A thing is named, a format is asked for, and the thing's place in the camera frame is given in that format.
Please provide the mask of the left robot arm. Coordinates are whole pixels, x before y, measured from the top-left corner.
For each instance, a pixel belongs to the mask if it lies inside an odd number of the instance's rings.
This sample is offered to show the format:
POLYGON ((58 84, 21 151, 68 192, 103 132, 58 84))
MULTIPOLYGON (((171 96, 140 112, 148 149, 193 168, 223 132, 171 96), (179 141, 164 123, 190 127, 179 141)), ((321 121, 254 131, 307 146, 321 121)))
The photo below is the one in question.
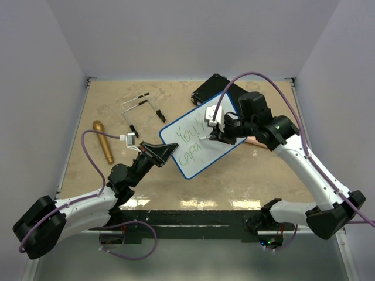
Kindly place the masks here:
POLYGON ((104 187, 62 200, 39 198, 15 223, 12 230, 21 243, 19 252, 37 259, 58 242, 82 231, 121 224, 120 206, 134 195, 134 187, 153 166, 162 167, 178 148, 177 143, 152 145, 141 142, 132 165, 116 164, 104 187))

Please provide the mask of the blue framed whiteboard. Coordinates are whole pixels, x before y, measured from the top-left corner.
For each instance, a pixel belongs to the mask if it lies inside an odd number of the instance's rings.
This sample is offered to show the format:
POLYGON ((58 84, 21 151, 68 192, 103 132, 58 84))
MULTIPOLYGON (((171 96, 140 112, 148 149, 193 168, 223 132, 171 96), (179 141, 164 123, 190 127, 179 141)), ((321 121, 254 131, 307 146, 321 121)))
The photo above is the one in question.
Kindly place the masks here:
POLYGON ((206 107, 217 104, 220 96, 220 93, 215 95, 159 131, 159 137, 163 143, 179 144, 172 157, 187 180, 194 178, 246 141, 246 138, 238 138, 235 145, 228 145, 199 139, 202 136, 208 136, 212 131, 212 128, 204 122, 204 113, 206 107))

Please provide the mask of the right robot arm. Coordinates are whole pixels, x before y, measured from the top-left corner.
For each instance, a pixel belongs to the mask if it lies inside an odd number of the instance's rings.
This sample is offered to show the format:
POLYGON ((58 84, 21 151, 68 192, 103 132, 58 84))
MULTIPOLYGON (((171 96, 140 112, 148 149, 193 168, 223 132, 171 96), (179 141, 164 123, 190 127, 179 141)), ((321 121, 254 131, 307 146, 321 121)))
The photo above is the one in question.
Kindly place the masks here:
POLYGON ((238 114, 225 112, 219 104, 206 107, 204 121, 213 129, 209 139, 235 145, 238 138, 255 137, 294 171, 314 199, 310 204, 274 199, 248 219, 249 230, 256 234, 259 227, 274 230, 290 223, 307 226, 322 239, 332 237, 363 205, 363 193, 339 183, 312 151, 304 148, 295 124, 284 115, 272 115, 262 94, 246 93, 238 102, 238 114))

